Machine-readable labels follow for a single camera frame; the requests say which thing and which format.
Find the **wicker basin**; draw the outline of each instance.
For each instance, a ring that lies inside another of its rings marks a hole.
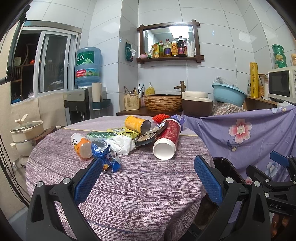
[[[154,112],[175,112],[182,109],[181,95],[144,95],[145,106]]]

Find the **beige plastic basket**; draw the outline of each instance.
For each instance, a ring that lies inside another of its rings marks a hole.
[[[124,105],[126,107],[126,110],[138,110],[139,94],[124,95]]]

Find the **bronze faucet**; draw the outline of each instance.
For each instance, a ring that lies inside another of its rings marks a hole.
[[[180,81],[180,85],[174,87],[175,90],[181,89],[181,95],[185,91],[185,88],[186,88],[185,81]]]

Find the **orange and white bottle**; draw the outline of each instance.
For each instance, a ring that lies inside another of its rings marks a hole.
[[[92,157],[91,142],[83,135],[74,133],[71,136],[71,144],[81,158],[88,159]]]

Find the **striped tablecloth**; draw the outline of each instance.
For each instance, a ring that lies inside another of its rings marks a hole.
[[[121,127],[125,118],[100,117],[48,135],[28,159],[26,182],[30,194],[38,181],[47,185],[59,183],[91,162],[80,159],[74,152],[70,144],[73,133]],[[101,240],[177,241],[184,235],[205,195],[194,171],[194,158],[201,154],[211,166],[213,159],[193,132],[184,130],[181,134],[177,151],[170,160],[157,159],[153,144],[145,145],[120,156],[118,172],[102,172],[87,200],[79,205]],[[74,237],[60,203],[56,206],[67,233]]]

